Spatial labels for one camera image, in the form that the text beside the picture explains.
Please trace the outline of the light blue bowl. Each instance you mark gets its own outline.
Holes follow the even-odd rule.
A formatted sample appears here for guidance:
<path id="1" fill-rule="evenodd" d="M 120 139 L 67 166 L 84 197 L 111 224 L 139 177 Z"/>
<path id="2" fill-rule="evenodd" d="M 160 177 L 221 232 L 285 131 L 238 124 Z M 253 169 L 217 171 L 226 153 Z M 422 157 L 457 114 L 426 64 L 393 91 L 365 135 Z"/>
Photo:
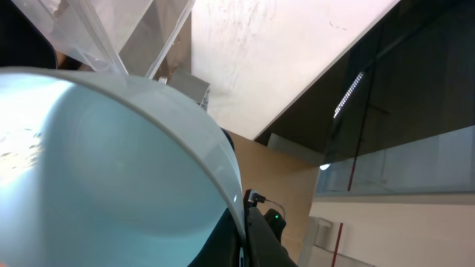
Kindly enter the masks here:
<path id="1" fill-rule="evenodd" d="M 232 145 L 194 100 L 114 73 L 1 70 L 1 263 L 187 266 L 246 239 Z"/>

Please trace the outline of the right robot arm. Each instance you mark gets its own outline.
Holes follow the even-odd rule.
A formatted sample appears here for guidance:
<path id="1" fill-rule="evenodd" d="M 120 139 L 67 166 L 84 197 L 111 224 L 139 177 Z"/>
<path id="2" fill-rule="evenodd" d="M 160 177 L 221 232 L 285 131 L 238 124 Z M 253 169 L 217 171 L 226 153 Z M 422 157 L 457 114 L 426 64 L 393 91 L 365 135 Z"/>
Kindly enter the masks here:
<path id="1" fill-rule="evenodd" d="M 267 224 L 271 228 L 273 234 L 276 236 L 277 240 L 281 242 L 281 236 L 283 233 L 284 228 L 286 227 L 286 212 L 284 207 L 273 201 L 269 200 L 263 195 L 260 195 L 256 190 L 248 189 L 244 194 L 244 200 L 246 201 L 245 207 L 246 208 L 255 208 L 258 203 L 266 203 L 270 202 L 281 209 L 281 213 L 276 211 L 273 208 L 270 208 L 265 214 L 264 219 L 266 220 Z"/>

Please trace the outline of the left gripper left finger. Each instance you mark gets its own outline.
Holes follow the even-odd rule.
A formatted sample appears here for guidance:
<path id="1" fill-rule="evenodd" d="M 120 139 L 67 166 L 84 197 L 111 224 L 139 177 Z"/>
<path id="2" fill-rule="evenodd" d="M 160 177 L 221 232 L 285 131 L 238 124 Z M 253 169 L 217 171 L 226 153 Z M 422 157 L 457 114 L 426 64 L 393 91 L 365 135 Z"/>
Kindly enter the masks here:
<path id="1" fill-rule="evenodd" d="M 230 211 L 224 211 L 189 267 L 239 267 L 240 236 Z"/>

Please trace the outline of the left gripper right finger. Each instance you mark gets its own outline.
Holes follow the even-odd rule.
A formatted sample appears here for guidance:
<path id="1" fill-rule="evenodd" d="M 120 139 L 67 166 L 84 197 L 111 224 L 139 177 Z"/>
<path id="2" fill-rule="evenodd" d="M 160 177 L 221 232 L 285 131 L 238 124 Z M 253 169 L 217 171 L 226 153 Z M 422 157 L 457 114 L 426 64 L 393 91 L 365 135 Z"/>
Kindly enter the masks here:
<path id="1" fill-rule="evenodd" d="M 243 247 L 243 266 L 245 267 L 296 267 L 288 251 L 273 234 L 264 219 L 264 214 L 256 206 L 246 208 L 246 244 Z"/>

